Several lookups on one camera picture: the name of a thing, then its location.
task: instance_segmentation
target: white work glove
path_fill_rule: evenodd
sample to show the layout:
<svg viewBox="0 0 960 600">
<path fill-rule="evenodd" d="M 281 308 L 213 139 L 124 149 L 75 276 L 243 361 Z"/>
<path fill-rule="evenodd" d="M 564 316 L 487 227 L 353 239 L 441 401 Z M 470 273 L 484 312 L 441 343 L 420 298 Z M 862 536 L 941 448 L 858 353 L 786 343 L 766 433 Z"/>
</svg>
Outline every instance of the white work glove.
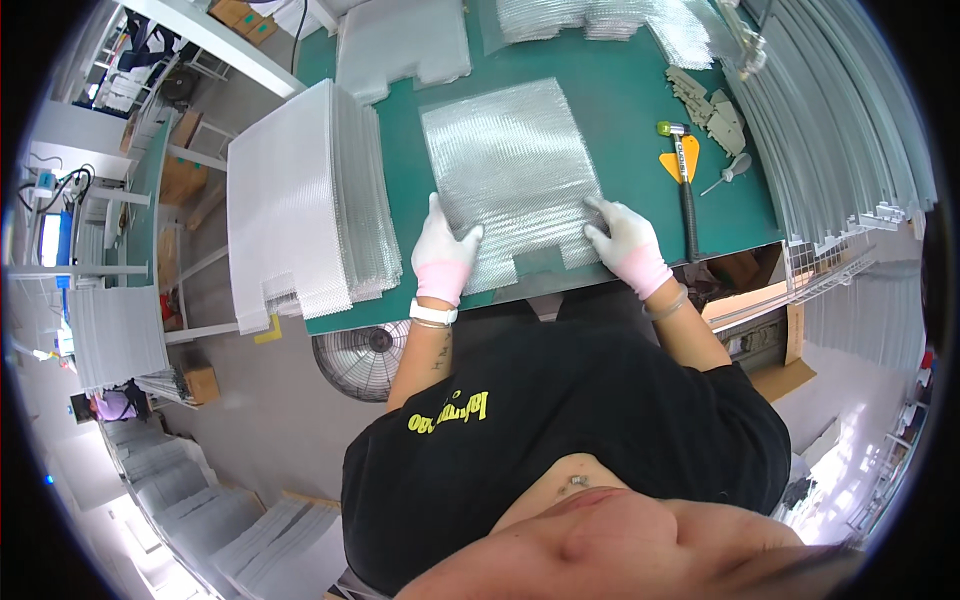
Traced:
<svg viewBox="0 0 960 600">
<path fill-rule="evenodd" d="M 592 197 L 585 198 L 584 202 L 603 215 L 610 227 L 610 237 L 593 225 L 584 226 L 584 235 L 600 254 L 603 264 L 634 288 L 641 300 L 647 300 L 673 276 L 660 256 L 654 226 L 621 203 Z"/>
<path fill-rule="evenodd" d="M 417 275 L 417 296 L 460 304 L 481 239 L 483 226 L 478 225 L 458 242 L 440 208 L 440 197 L 437 192 L 430 194 L 430 213 L 410 259 Z"/>
</svg>

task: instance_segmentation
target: electric fan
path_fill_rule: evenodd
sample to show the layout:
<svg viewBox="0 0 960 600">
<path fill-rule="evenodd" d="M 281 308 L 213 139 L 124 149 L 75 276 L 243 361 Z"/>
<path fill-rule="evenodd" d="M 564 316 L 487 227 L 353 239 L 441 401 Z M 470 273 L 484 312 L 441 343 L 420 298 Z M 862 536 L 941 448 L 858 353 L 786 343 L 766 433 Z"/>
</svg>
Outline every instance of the electric fan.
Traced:
<svg viewBox="0 0 960 600">
<path fill-rule="evenodd" d="M 335 331 L 311 338 L 313 357 L 334 388 L 361 402 L 386 402 L 409 321 Z"/>
</svg>

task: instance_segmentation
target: hand tool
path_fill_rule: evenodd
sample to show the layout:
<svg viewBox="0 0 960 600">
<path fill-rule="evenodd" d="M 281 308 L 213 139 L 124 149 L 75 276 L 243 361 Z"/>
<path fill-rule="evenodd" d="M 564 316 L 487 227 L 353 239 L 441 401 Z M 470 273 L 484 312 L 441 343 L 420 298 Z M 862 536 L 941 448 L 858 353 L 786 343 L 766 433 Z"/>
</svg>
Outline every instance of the hand tool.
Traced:
<svg viewBox="0 0 960 600">
<path fill-rule="evenodd" d="M 657 133 L 672 135 L 673 145 L 677 150 L 677 162 L 680 165 L 680 208 L 684 214 L 684 230 L 686 232 L 686 260 L 694 263 L 700 261 L 700 250 L 697 246 L 697 214 L 693 207 L 693 191 L 690 189 L 690 177 L 686 171 L 684 157 L 683 136 L 690 135 L 690 126 L 683 123 L 660 121 L 657 124 Z"/>
<path fill-rule="evenodd" d="M 700 195 L 703 196 L 704 194 L 709 192 L 711 189 L 713 189 L 717 185 L 720 185 L 724 181 L 733 181 L 734 177 L 740 175 L 741 173 L 746 172 L 747 169 L 750 168 L 750 164 L 753 161 L 754 160 L 750 158 L 750 155 L 746 153 L 738 154 L 733 158 L 733 162 L 730 163 L 730 166 L 720 172 L 720 175 L 723 177 L 717 180 L 717 182 L 714 185 L 711 185 L 704 191 L 700 192 Z"/>
</svg>

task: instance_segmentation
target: bracelet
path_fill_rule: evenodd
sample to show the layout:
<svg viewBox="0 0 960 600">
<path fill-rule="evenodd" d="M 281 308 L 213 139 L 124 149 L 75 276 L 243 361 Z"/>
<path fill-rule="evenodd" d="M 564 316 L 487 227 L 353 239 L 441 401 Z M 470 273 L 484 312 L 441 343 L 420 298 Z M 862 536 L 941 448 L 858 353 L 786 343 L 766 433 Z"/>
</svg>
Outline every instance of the bracelet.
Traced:
<svg viewBox="0 0 960 600">
<path fill-rule="evenodd" d="M 453 324 L 444 325 L 442 323 L 434 323 L 433 321 L 425 321 L 420 317 L 411 317 L 410 320 L 418 325 L 429 327 L 431 329 L 450 329 L 453 325 Z"/>
<path fill-rule="evenodd" d="M 666 319 L 673 313 L 677 312 L 677 309 L 683 306 L 684 302 L 686 301 L 686 297 L 689 294 L 689 290 L 687 290 L 685 285 L 681 284 L 680 287 L 681 287 L 681 290 L 680 290 L 680 294 L 677 295 L 677 299 L 673 300 L 673 303 L 667 306 L 666 308 L 664 308 L 663 310 L 652 313 L 647 310 L 647 305 L 644 302 L 643 308 L 640 309 L 640 312 L 646 315 L 647 319 L 649 319 L 650 321 L 660 321 L 661 319 Z"/>
</svg>

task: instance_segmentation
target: green table mat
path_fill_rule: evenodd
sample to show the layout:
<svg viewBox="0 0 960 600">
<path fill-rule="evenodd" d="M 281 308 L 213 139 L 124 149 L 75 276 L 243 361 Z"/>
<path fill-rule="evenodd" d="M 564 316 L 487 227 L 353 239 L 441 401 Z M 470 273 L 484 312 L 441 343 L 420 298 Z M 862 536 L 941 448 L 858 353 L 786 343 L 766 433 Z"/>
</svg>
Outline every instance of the green table mat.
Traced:
<svg viewBox="0 0 960 600">
<path fill-rule="evenodd" d="M 650 33 L 640 28 L 629 42 L 589 41 L 582 30 L 564 30 L 553 39 L 513 44 L 484 56 L 477 0 L 467 5 L 472 73 L 452 84 L 419 90 L 414 89 L 414 80 L 402 80 L 390 86 L 390 96 L 373 105 L 380 119 L 387 196 L 403 255 L 400 285 L 381 299 L 357 302 L 349 311 L 308 319 L 310 335 L 407 318 L 410 298 L 417 291 L 410 253 L 426 217 L 427 197 L 436 189 L 420 107 L 533 80 L 557 78 L 587 142 L 604 197 L 624 203 L 653 223 L 668 263 L 684 260 L 679 185 L 659 161 L 661 153 L 672 152 L 672 141 L 658 135 L 655 125 L 664 120 L 689 123 L 689 116 L 673 97 L 663 74 L 667 64 Z M 334 78 L 335 65 L 336 37 L 320 30 L 301 42 L 297 77 L 305 84 Z M 689 73 L 708 94 L 719 87 L 728 91 L 719 66 Z M 745 152 L 754 158 L 754 166 L 733 182 L 695 198 L 701 252 L 727 254 L 783 239 L 749 123 L 747 127 Z M 693 134 L 700 141 L 693 180 L 696 196 L 720 178 L 720 170 L 731 159 L 699 128 L 693 127 Z M 518 285 L 465 297 L 461 308 L 530 298 L 612 277 L 599 263 L 565 271 L 559 250 L 531 254 L 516 260 Z"/>
</svg>

